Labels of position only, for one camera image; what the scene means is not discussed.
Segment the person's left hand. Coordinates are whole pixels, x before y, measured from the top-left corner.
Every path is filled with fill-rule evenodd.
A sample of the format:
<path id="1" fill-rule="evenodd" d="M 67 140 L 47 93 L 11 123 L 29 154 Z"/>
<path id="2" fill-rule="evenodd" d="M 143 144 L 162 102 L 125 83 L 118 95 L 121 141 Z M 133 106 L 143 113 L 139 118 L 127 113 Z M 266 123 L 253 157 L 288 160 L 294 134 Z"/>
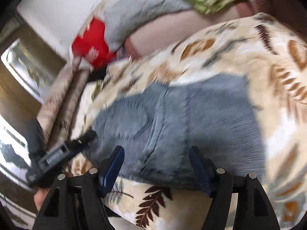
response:
<path id="1" fill-rule="evenodd" d="M 34 204 L 36 206 L 37 211 L 41 209 L 41 206 L 43 205 L 43 202 L 45 201 L 45 198 L 48 195 L 49 191 L 49 188 L 37 189 L 37 192 L 33 196 Z"/>

